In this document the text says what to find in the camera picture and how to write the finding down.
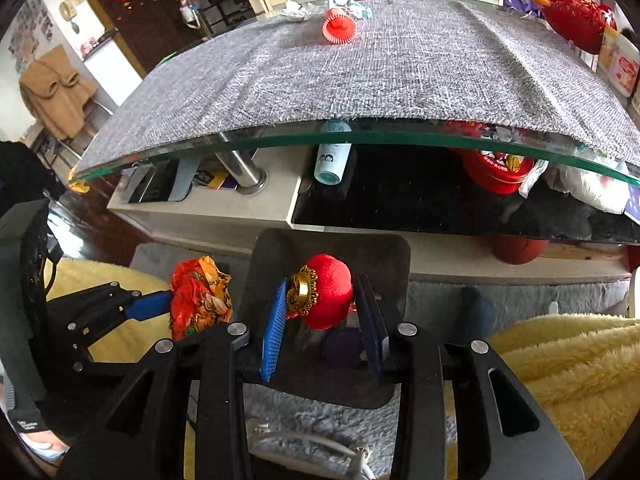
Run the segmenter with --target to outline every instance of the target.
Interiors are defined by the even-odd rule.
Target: red ball ornament
[[[349,267],[333,256],[317,254],[291,277],[287,318],[300,316],[310,328],[326,330],[344,321],[352,301]]]

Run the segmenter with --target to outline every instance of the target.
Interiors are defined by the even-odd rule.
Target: metal bolt
[[[416,335],[418,333],[418,327],[413,323],[400,323],[398,325],[398,332],[402,335]]]
[[[167,352],[170,352],[173,347],[173,341],[170,339],[161,339],[156,343],[156,352],[159,354],[166,354]]]
[[[226,331],[231,335],[242,335],[246,332],[246,325],[244,323],[232,323],[226,328]]]
[[[489,345],[484,341],[476,339],[475,341],[471,342],[471,349],[476,354],[486,354],[489,351]]]

